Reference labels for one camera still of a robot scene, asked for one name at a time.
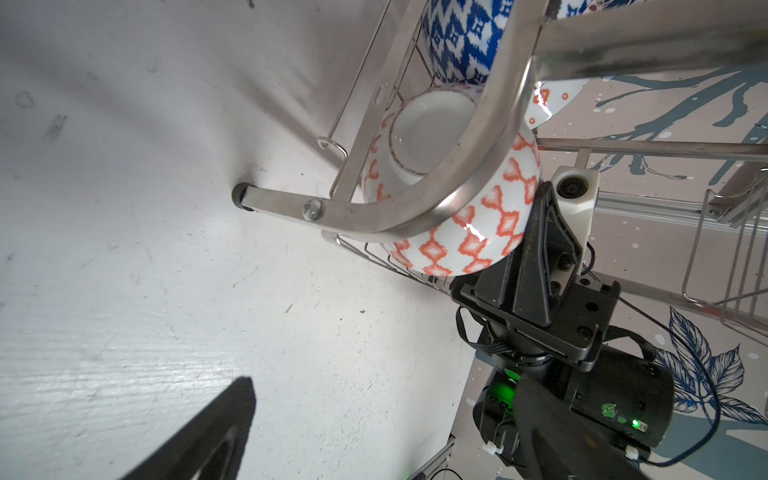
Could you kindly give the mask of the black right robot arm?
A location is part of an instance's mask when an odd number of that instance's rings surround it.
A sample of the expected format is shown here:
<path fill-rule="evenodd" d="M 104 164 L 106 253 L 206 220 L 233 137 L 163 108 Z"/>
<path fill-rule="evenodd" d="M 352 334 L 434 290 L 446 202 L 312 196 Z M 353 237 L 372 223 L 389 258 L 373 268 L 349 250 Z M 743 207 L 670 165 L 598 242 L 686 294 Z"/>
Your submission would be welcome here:
<path fill-rule="evenodd" d="M 450 286 L 457 316 L 481 326 L 473 349 L 494 363 L 475 426 L 526 478 L 591 479 L 611 464 L 633 472 L 671 421 L 671 372 L 647 340 L 611 324 L 620 285 L 581 271 L 584 243 L 564 204 L 589 188 L 579 175 L 542 184 L 521 245 Z"/>

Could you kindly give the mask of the dark red pattern bowl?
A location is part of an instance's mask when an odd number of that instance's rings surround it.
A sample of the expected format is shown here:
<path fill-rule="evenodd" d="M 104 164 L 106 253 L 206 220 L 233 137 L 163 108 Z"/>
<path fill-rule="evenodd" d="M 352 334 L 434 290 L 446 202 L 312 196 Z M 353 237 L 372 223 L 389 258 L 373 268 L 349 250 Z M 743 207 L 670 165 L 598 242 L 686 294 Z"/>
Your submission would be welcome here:
<path fill-rule="evenodd" d="M 555 18 L 564 19 L 582 14 L 621 8 L 635 3 L 642 4 L 645 3 L 645 0 L 562 0 Z"/>

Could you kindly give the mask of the green pattern bowl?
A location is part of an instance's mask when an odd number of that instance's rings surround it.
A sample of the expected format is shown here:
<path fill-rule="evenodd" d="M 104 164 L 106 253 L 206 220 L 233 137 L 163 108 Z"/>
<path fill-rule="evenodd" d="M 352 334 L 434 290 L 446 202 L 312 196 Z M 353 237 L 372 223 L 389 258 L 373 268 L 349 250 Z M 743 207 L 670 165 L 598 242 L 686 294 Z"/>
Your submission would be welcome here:
<path fill-rule="evenodd" d="M 588 82 L 588 79 L 537 82 L 525 113 L 527 125 L 533 129 L 552 119 L 583 90 Z"/>

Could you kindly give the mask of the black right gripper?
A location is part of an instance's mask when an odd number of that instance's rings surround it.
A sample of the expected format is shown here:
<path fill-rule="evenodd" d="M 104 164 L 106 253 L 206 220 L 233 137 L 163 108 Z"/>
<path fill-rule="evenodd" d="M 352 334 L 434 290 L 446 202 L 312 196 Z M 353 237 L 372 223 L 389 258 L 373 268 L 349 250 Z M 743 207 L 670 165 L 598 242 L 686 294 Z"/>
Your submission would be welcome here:
<path fill-rule="evenodd" d="M 522 243 L 480 276 L 457 277 L 450 284 L 451 299 L 483 327 L 476 341 L 468 340 L 462 313 L 457 312 L 461 339 L 520 367 L 557 360 L 579 371 L 592 370 L 607 340 L 621 287 L 616 281 L 573 280 L 567 285 L 567 280 L 552 278 L 569 273 L 581 254 L 558 208 L 555 188 L 550 182 L 541 184 Z"/>

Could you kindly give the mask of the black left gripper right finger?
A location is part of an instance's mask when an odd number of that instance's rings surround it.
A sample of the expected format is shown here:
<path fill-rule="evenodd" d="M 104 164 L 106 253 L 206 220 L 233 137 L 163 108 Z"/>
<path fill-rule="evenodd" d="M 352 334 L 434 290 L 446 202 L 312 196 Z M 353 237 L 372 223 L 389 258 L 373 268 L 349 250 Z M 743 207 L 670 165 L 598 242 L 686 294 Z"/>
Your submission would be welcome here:
<path fill-rule="evenodd" d="M 525 479 L 644 479 L 599 432 L 528 377 L 513 402 Z"/>

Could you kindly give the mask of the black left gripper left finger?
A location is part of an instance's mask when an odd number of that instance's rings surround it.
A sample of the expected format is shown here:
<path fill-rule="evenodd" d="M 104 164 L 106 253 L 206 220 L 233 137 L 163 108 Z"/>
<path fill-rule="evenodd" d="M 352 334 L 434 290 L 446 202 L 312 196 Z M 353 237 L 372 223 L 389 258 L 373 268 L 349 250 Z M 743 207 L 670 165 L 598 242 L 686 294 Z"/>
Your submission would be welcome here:
<path fill-rule="evenodd" d="M 252 379 L 236 378 L 127 479 L 235 479 L 256 411 Z"/>

